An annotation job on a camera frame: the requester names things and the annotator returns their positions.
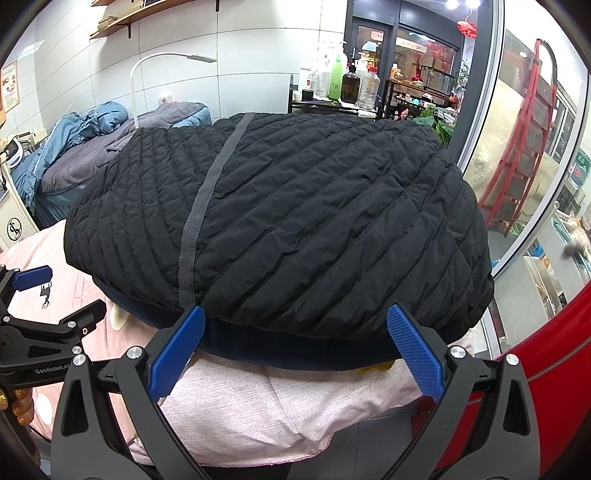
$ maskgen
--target gray blanket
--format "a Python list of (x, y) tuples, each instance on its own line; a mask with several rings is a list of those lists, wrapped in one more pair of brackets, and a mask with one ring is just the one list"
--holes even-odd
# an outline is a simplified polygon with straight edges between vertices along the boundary
[[(204, 108), (202, 103), (165, 103), (153, 112), (141, 115), (138, 122), (141, 127), (170, 128)], [(129, 119), (113, 133), (94, 137), (69, 149), (43, 175), (41, 192), (68, 189), (92, 178), (101, 166), (121, 151), (134, 131), (134, 120)]]

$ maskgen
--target black quilted jacket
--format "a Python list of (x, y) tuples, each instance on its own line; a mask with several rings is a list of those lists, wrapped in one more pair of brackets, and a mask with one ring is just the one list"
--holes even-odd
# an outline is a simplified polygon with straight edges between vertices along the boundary
[(432, 129), (243, 115), (140, 129), (70, 211), (68, 263), (135, 299), (312, 338), (385, 337), (396, 302), (448, 342), (476, 324), (487, 233)]

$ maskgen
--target sign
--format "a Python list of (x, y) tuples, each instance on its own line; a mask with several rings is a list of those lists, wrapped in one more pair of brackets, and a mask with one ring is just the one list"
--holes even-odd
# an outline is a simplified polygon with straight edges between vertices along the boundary
[(21, 99), (18, 96), (16, 60), (9, 65), (6, 65), (0, 71), (0, 87), (2, 88), (2, 104), (4, 105), (4, 111), (9, 112), (21, 103)]
[(427, 53), (427, 47), (420, 45), (413, 41), (407, 40), (406, 38), (396, 37), (396, 45), (398, 47), (409, 48), (410, 50), (419, 51), (421, 53)]
[(11, 218), (6, 226), (6, 233), (10, 240), (16, 242), (22, 234), (21, 221), (18, 218)]
[(382, 32), (381, 30), (372, 30), (371, 39), (375, 41), (384, 41), (384, 32)]

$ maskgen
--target cat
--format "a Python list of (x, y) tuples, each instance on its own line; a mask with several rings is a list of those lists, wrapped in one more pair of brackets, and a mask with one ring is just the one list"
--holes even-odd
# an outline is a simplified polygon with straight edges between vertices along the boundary
[(580, 226), (579, 221), (574, 217), (573, 212), (570, 212), (568, 220), (564, 221), (564, 226), (570, 234), (570, 242), (564, 246), (562, 257), (574, 258), (576, 254), (579, 254), (591, 262), (591, 241), (589, 241), (585, 229)]

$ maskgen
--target red ladder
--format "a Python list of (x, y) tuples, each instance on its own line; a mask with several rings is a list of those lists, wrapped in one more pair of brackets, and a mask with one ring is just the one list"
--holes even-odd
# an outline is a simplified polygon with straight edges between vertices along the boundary
[[(551, 86), (540, 75), (540, 46), (548, 51), (552, 61)], [(519, 110), (515, 129), (496, 172), (478, 203), (480, 209), (489, 210), (486, 225), (500, 226), (505, 236), (519, 218), (542, 161), (552, 126), (557, 86), (554, 52), (544, 40), (538, 39), (535, 42), (535, 59), (532, 63), (527, 94)], [(486, 201), (495, 186), (500, 183), (499, 179), (504, 171), (506, 175), (495, 203), (492, 206), (487, 205)]]

